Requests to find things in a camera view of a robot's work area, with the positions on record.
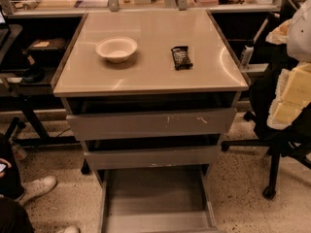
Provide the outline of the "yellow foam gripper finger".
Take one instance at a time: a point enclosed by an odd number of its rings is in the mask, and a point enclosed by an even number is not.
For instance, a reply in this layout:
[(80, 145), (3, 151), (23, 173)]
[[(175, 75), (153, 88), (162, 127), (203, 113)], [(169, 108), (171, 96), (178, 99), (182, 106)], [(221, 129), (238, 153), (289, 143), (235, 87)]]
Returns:
[(280, 123), (292, 124), (300, 114), (301, 109), (289, 104), (279, 103), (273, 114), (273, 118)]
[(282, 100), (294, 106), (308, 106), (311, 102), (311, 64), (299, 65), (289, 73)]

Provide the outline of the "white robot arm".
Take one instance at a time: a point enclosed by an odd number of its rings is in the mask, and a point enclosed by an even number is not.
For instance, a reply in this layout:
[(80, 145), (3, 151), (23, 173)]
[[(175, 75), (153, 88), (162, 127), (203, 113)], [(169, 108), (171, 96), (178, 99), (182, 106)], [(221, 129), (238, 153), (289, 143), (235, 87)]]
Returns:
[(311, 0), (294, 14), (288, 30), (287, 54), (298, 64), (291, 71), (283, 69), (269, 109), (268, 124), (285, 129), (311, 103)]

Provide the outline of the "person's hand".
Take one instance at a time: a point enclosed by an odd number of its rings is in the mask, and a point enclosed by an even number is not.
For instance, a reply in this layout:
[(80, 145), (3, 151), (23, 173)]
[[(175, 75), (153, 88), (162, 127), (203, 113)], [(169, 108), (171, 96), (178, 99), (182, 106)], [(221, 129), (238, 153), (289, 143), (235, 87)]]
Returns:
[(0, 158), (0, 178), (3, 178), (6, 174), (6, 171), (12, 167), (12, 164), (3, 158)]

